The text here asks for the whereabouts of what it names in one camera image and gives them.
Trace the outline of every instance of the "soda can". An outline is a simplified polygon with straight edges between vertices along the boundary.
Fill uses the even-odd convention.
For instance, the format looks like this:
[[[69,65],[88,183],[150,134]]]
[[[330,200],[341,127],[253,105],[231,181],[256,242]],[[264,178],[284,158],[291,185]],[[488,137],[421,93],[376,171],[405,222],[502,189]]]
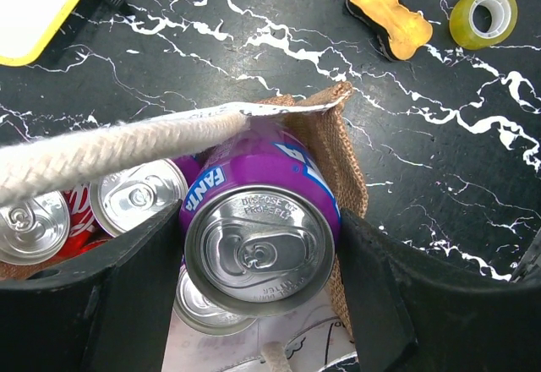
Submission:
[[[71,258],[78,254],[83,245],[98,229],[98,223],[90,207],[90,185],[83,183],[68,192],[63,192],[68,202],[71,228],[68,239],[58,251],[59,258]]]
[[[60,192],[0,208],[0,260],[35,265],[51,259],[69,234],[68,203]]]
[[[178,166],[161,159],[91,183],[90,205],[100,226],[117,237],[184,199],[187,192],[188,183]]]
[[[260,317],[291,311],[325,285],[340,211],[306,148],[252,118],[210,155],[180,221],[194,285],[232,313]]]
[[[230,336],[255,322],[253,318],[234,315],[213,304],[194,286],[185,266],[180,269],[173,310],[186,325],[209,336]]]
[[[190,187],[201,171],[199,158],[195,155],[186,155],[172,159],[172,162],[177,165],[180,172],[183,173],[186,183],[188,184],[188,187]]]
[[[111,237],[108,234],[103,233],[102,235],[97,236],[97,238],[92,238],[92,240],[89,243],[86,243],[77,253],[78,255],[84,254],[85,252],[90,251],[91,249],[94,249],[95,247],[99,247],[100,245],[103,245],[107,241],[111,241],[113,237]]]

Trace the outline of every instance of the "can lid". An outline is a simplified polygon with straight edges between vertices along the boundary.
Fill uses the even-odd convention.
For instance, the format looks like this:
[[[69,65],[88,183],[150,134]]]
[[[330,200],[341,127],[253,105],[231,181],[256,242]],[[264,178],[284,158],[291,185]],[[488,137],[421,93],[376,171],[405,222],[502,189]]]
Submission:
[[[282,300],[309,284],[320,285],[319,291],[325,284],[332,233],[303,197],[262,186],[236,190],[205,208],[188,230],[190,275],[194,260],[194,269],[216,289],[251,303]]]
[[[213,304],[197,290],[184,266],[180,270],[173,308],[188,326],[212,336],[235,334],[255,322],[254,318],[234,315]]]
[[[69,208],[59,192],[0,208],[0,260],[34,265],[53,257],[69,234]]]
[[[96,220],[112,236],[137,227],[164,207],[186,197],[188,184],[168,159],[112,173],[90,185]]]

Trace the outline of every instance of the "pull tab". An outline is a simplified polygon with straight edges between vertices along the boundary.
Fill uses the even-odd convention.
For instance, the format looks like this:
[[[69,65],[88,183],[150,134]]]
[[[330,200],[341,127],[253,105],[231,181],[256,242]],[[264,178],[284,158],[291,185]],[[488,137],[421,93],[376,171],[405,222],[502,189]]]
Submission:
[[[36,215],[28,203],[9,210],[6,223],[17,233],[27,233],[36,224]]]
[[[123,183],[122,188],[116,188],[109,194],[109,202],[112,207],[121,210],[131,208],[148,210],[156,202],[156,192],[146,182]]]
[[[208,298],[203,296],[191,280],[188,279],[183,281],[183,283],[184,295],[182,301],[186,310],[190,313],[198,317],[214,317],[226,313],[225,310],[220,309]]]
[[[291,271],[308,260],[303,234],[280,233],[252,237],[238,250],[238,263],[251,273]]]

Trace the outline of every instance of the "black marble surface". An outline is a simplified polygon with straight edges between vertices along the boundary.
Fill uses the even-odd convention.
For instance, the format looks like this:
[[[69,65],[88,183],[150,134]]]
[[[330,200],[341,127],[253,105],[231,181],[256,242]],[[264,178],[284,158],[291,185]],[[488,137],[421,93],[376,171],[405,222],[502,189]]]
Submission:
[[[321,372],[359,372],[356,356],[350,356],[338,359],[335,363],[327,365]]]
[[[128,0],[126,18],[83,0],[29,67],[0,67],[0,140],[117,120],[310,95],[342,79],[344,113],[385,233],[483,275],[508,279],[541,227],[539,0],[517,0],[499,46],[462,50],[458,0],[402,0],[434,26],[390,63],[344,0]]]

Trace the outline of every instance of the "white rope handle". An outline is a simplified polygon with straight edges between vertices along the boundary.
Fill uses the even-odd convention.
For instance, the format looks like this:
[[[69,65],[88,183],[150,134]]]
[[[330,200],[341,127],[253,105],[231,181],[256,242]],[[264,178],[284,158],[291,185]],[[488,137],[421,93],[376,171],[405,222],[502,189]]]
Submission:
[[[270,372],[292,372],[284,347],[279,342],[267,342],[261,348],[261,355],[269,366]]]
[[[0,149],[0,206],[71,189],[157,159],[189,155],[244,129],[246,116],[143,121],[79,131]]]

